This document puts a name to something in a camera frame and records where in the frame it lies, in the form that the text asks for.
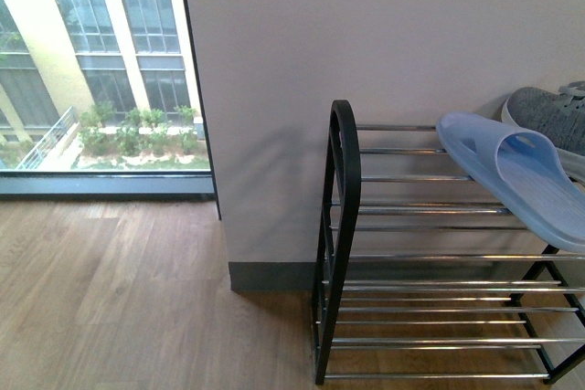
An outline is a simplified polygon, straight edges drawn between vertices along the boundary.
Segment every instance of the green bush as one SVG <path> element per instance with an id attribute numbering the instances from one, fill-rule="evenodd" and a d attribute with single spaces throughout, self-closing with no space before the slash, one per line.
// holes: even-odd
<path id="1" fill-rule="evenodd" d="M 113 138 L 121 155 L 135 156 L 141 151 L 138 127 L 121 126 Z"/>
<path id="2" fill-rule="evenodd" d="M 86 127 L 80 131 L 81 143 L 91 155 L 104 155 L 108 152 L 110 143 L 108 136 L 98 127 Z"/>
<path id="3" fill-rule="evenodd" d="M 148 146 L 157 157 L 165 154 L 165 147 L 169 144 L 168 126 L 160 124 L 148 136 Z"/>
<path id="4" fill-rule="evenodd" d="M 197 110 L 186 105 L 175 107 L 175 110 L 183 116 L 183 125 L 193 125 L 193 118 L 197 115 Z"/>
<path id="5" fill-rule="evenodd" d="M 109 101 L 93 104 L 89 111 L 84 111 L 80 116 L 81 126 L 85 128 L 105 127 L 106 123 L 116 114 L 113 104 Z"/>
<path id="6" fill-rule="evenodd" d="M 147 128 L 156 128 L 165 121 L 165 113 L 159 109 L 143 110 L 143 123 Z"/>
<path id="7" fill-rule="evenodd" d="M 143 115 L 136 107 L 126 113 L 123 124 L 139 128 L 143 124 Z"/>
<path id="8" fill-rule="evenodd" d="M 192 154 L 197 148 L 197 132 L 195 129 L 181 132 L 181 147 L 183 148 L 184 154 Z"/>

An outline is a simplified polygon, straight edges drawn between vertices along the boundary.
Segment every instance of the railing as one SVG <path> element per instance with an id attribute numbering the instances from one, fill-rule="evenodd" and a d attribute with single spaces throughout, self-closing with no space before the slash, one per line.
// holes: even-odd
<path id="1" fill-rule="evenodd" d="M 57 123 L 42 137 L 24 159 L 16 166 L 16 170 L 37 169 L 47 158 L 48 154 L 63 139 L 69 129 L 78 122 L 75 107 L 69 107 L 59 118 Z"/>

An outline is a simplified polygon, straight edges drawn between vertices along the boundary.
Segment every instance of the gray sneaker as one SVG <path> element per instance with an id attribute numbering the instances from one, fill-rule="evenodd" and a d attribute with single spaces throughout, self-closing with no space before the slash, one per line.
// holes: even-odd
<path id="1" fill-rule="evenodd" d="M 585 183 L 585 81 L 572 82 L 559 92 L 533 87 L 515 91 L 504 103 L 502 122 L 547 136 L 565 172 Z"/>

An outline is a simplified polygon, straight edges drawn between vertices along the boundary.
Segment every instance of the building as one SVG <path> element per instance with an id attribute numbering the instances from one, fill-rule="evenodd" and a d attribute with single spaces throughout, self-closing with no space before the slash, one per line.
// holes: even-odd
<path id="1" fill-rule="evenodd" d="M 183 0 L 0 0 L 0 142 L 104 101 L 118 121 L 199 109 Z"/>

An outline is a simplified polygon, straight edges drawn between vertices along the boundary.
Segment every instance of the light blue slipper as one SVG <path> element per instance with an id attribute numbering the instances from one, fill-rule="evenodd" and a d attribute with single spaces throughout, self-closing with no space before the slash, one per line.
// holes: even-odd
<path id="1" fill-rule="evenodd" d="M 453 160 L 550 245 L 585 253 L 585 194 L 543 134 L 456 111 L 437 123 Z"/>

